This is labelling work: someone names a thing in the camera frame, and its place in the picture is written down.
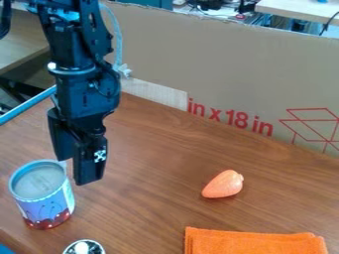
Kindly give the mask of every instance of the cardboard box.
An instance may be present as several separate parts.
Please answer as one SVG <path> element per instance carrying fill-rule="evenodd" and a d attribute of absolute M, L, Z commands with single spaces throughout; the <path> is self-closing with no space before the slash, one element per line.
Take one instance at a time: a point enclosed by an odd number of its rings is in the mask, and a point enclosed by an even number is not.
<path fill-rule="evenodd" d="M 106 2 L 136 78 L 188 92 L 187 110 L 339 153 L 339 41 Z"/>

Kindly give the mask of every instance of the orange towel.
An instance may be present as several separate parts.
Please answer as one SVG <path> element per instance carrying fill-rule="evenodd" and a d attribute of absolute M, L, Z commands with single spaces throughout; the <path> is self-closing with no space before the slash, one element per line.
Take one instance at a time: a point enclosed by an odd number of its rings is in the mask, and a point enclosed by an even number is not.
<path fill-rule="evenodd" d="M 312 233 L 264 234 L 186 227 L 185 254 L 327 254 Z"/>

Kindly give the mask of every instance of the table surface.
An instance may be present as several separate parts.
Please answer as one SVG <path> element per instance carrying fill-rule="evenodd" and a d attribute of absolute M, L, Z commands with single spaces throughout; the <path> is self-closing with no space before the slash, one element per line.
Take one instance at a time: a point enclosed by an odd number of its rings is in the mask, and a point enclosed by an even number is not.
<path fill-rule="evenodd" d="M 10 33 L 0 41 L 0 74 L 49 50 L 39 19 L 27 11 L 13 10 Z"/>
<path fill-rule="evenodd" d="M 74 187 L 69 221 L 30 229 L 7 182 L 19 166 L 54 157 L 46 119 L 51 106 L 43 101 L 1 127 L 0 242 L 18 253 L 61 253 L 81 238 L 99 241 L 107 253 L 182 253 L 185 226 L 310 231 L 325 237 L 330 253 L 339 249 L 337 159 L 127 94 L 105 120 L 110 153 L 104 179 Z M 244 176 L 243 190 L 201 197 L 225 169 Z"/>
<path fill-rule="evenodd" d="M 326 24 L 339 11 L 339 0 L 328 0 L 327 3 L 317 0 L 261 0 L 256 11 Z M 339 16 L 333 19 L 331 25 L 339 26 Z"/>

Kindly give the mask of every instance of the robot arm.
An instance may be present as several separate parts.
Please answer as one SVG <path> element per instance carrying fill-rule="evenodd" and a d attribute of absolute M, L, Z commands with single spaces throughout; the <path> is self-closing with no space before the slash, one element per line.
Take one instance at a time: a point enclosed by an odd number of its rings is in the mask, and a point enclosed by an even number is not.
<path fill-rule="evenodd" d="M 104 60 L 113 51 L 113 36 L 98 0 L 32 0 L 29 5 L 50 44 L 48 69 L 56 78 L 56 96 L 48 119 L 56 157 L 73 158 L 77 185 L 97 181 L 108 154 L 103 119 L 120 99 L 119 74 Z"/>

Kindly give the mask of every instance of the tin can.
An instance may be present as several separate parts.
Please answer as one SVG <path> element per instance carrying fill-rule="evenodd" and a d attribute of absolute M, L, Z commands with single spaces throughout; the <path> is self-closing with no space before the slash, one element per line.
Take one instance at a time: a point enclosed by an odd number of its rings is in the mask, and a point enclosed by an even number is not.
<path fill-rule="evenodd" d="M 74 211 L 65 163 L 39 160 L 26 164 L 11 176 L 9 191 L 25 222 L 33 228 L 56 227 Z"/>

